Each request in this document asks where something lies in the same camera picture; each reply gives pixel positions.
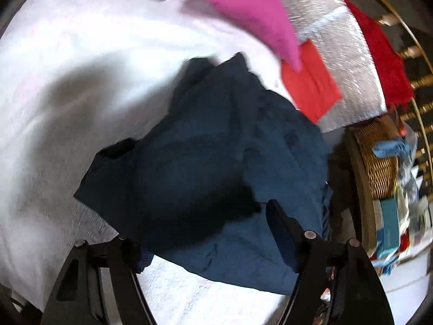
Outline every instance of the dark red fabric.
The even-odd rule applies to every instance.
[[[283,61],[281,78],[298,109],[317,124],[342,98],[341,92],[311,40],[301,45],[300,58],[302,71],[296,72]]]
[[[382,85],[387,105],[406,104],[414,96],[411,82],[404,70],[403,59],[394,52],[382,28],[376,21],[349,0],[344,0],[358,21]]]

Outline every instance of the teal box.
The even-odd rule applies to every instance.
[[[400,247],[400,228],[398,225],[398,209],[395,198],[380,201],[383,215],[384,239],[378,248],[378,259],[393,255]]]

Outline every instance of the light blue cloth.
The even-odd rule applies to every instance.
[[[395,137],[392,140],[383,140],[377,142],[373,146],[373,153],[378,158],[390,158],[399,156],[400,158],[407,158],[412,155],[412,149],[409,143],[401,137]]]

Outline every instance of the bubble wrap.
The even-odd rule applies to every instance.
[[[344,1],[283,3],[300,43],[311,39],[343,95],[319,122],[322,132],[385,113],[385,99],[372,56]]]

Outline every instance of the white bedding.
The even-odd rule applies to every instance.
[[[279,60],[202,0],[28,0],[0,40],[0,283],[43,309],[73,242],[116,235],[72,197],[95,153],[158,123],[186,60],[238,51],[288,97]],[[164,325],[260,325],[281,300],[157,257],[139,280]]]

